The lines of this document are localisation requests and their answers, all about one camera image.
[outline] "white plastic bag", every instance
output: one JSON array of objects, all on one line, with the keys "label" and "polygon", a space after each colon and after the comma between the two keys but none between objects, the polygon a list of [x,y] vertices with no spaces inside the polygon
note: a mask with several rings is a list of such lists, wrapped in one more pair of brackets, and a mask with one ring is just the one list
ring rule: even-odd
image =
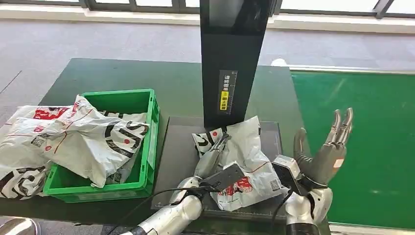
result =
[{"label": "white plastic bag", "polygon": [[[282,193],[281,183],[270,160],[261,152],[259,128],[258,117],[227,127],[231,139],[219,165],[224,167],[236,162],[245,177],[223,192],[210,194],[221,210],[234,211]],[[192,134],[200,157],[203,157],[222,135],[221,128],[209,133]]]},{"label": "white plastic bag", "polygon": [[[108,111],[100,111],[100,113],[106,117],[119,117],[124,121],[136,121],[136,122],[146,122],[147,113],[141,114],[120,114],[120,113],[112,113]],[[134,163],[136,162],[137,155],[134,154],[133,157],[127,161],[122,167],[120,167],[116,173],[108,176],[107,181],[105,182],[106,185],[112,184],[122,184],[127,181],[128,177],[131,174],[131,170],[134,167]]]},{"label": "white plastic bag", "polygon": [[98,188],[139,150],[149,128],[145,123],[106,117],[81,96],[70,112],[54,121],[60,130],[44,139],[44,156],[91,179]]},{"label": "white plastic bag", "polygon": [[51,161],[41,157],[36,146],[22,143],[27,139],[27,126],[12,126],[18,118],[34,118],[33,125],[62,115],[70,107],[22,106],[0,128],[0,197],[27,199],[42,191]]}]

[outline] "gray carpet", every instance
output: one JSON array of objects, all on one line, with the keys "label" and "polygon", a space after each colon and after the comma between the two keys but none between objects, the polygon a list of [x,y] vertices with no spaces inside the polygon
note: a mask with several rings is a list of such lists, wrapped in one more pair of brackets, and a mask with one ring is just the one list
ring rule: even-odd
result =
[{"label": "gray carpet", "polygon": [[[198,26],[6,20],[0,21],[0,32],[0,125],[17,106],[38,104],[71,58],[201,61]],[[278,58],[290,65],[415,70],[415,38],[268,30],[259,64]],[[44,235],[99,235],[102,230],[101,225],[40,223]]]}]

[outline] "qr code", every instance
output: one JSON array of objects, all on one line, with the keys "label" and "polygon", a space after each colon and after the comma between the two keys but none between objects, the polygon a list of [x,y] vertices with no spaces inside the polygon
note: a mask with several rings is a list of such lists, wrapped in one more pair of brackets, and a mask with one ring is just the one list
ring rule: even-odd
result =
[{"label": "qr code", "polygon": [[39,137],[35,137],[32,142],[30,142],[32,145],[40,148],[42,146],[42,144],[45,142],[44,139],[39,138]]},{"label": "qr code", "polygon": [[271,188],[272,188],[273,192],[275,192],[275,191],[277,191],[277,190],[280,189],[279,183],[278,183],[277,180],[270,181],[270,185],[271,185]]}]

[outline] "green plastic crate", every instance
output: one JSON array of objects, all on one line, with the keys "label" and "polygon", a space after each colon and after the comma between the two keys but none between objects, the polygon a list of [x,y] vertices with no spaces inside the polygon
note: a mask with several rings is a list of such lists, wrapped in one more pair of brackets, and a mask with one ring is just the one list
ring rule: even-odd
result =
[{"label": "green plastic crate", "polygon": [[134,114],[147,113],[151,126],[136,152],[137,158],[130,177],[124,184],[93,188],[91,181],[60,166],[53,165],[47,177],[44,193],[66,203],[104,201],[148,197],[153,190],[157,134],[160,109],[153,89],[82,94],[100,111]]}]

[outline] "robotic arm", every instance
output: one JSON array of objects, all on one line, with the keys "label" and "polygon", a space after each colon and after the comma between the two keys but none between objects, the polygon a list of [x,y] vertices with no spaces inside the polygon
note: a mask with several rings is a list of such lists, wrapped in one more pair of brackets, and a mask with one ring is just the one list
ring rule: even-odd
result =
[{"label": "robotic arm", "polygon": [[322,222],[330,208],[333,193],[327,184],[345,159],[353,110],[347,109],[342,124],[340,111],[336,110],[334,114],[327,140],[315,157],[306,157],[303,152],[306,131],[301,128],[294,138],[294,158],[279,155],[273,161],[281,183],[292,191],[285,204],[288,235],[319,235],[317,224]]},{"label": "robotic arm", "polygon": [[193,220],[199,218],[204,195],[209,192],[221,192],[244,177],[237,164],[211,175],[230,138],[228,134],[224,134],[199,160],[194,176],[180,182],[178,188],[187,188],[186,190],[175,191],[169,205],[122,235],[179,235]]}]

